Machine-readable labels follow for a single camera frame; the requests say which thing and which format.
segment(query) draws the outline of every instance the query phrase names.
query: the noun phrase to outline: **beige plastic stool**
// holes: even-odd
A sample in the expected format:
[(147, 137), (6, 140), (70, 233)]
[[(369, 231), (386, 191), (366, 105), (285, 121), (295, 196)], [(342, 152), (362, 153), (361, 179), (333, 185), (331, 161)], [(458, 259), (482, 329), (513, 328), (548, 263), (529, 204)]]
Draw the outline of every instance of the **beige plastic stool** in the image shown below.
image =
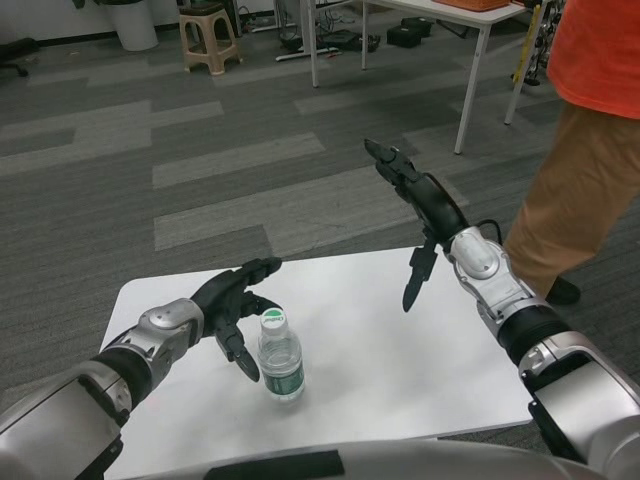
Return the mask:
[[(214, 26), (223, 20), (227, 26), (229, 41), (218, 42)], [(187, 25), (196, 24), (200, 27), (202, 37), (200, 43), (189, 47)], [(242, 63), (240, 50), (233, 35), (233, 28), (229, 16), (222, 3), (196, 3), (189, 8), (180, 9), (180, 38), (182, 39), (182, 54), (184, 55), (184, 69), (191, 71), (196, 63), (206, 63), (211, 75), (224, 73), (224, 62), (228, 58), (236, 57)]]

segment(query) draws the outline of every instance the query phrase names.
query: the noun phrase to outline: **bottle label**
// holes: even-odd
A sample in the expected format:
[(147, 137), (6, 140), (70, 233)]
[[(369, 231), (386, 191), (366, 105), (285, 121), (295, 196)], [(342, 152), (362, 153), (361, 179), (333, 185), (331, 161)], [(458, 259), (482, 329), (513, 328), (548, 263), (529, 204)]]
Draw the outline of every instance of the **bottle label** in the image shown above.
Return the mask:
[(304, 369), (302, 368), (302, 362), (295, 372), (287, 375), (286, 377), (272, 377), (262, 372), (264, 376), (264, 383), (267, 385), (269, 391), (276, 395), (290, 395), (300, 388), (302, 382), (304, 382)]

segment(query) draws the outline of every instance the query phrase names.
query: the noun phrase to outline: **yellow pole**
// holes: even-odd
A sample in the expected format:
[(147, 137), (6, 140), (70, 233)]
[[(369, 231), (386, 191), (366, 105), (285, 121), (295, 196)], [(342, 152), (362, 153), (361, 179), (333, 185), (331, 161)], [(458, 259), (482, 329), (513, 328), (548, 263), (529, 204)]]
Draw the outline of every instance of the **yellow pole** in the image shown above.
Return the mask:
[(529, 53), (529, 44), (531, 42), (536, 41), (533, 37), (533, 30), (535, 24), (538, 22), (538, 15), (540, 15), (540, 5), (536, 5), (533, 7), (533, 15), (531, 16), (531, 23), (529, 24), (529, 30), (527, 30), (527, 36), (524, 39), (524, 45), (522, 46), (522, 53), (520, 54), (520, 62), (518, 63), (518, 68), (516, 69), (516, 73), (513, 74), (513, 83), (518, 83), (520, 80), (520, 75), (522, 75), (522, 68), (527, 60), (527, 54)]

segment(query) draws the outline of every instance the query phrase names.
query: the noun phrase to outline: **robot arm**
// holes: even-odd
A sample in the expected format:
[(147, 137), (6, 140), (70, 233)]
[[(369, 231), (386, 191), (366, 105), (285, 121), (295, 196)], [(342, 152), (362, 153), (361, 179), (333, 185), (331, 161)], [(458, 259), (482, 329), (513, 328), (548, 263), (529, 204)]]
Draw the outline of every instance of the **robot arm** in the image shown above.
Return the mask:
[(0, 418), (2, 478), (101, 478), (122, 450), (130, 412), (204, 337), (215, 336), (227, 359), (258, 381), (237, 322), (276, 306), (245, 289), (281, 264), (253, 260), (212, 278), (191, 299), (146, 311), (99, 355), (14, 405)]
[(640, 388), (511, 271), (503, 248), (470, 227), (438, 181), (396, 149), (366, 140), (378, 172), (410, 203), (427, 238), (416, 249), (403, 305), (411, 307), (443, 247), (483, 321), (518, 367), (529, 411), (551, 452), (611, 479), (640, 471)]

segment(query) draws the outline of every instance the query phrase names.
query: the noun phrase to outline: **water bottle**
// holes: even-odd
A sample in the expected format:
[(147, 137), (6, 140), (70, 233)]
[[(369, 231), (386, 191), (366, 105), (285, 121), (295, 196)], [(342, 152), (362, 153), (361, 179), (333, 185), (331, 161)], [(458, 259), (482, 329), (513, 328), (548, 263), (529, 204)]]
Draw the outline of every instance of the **water bottle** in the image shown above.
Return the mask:
[(304, 390), (302, 348), (280, 308), (269, 308), (260, 317), (258, 362), (271, 396), (292, 402)]

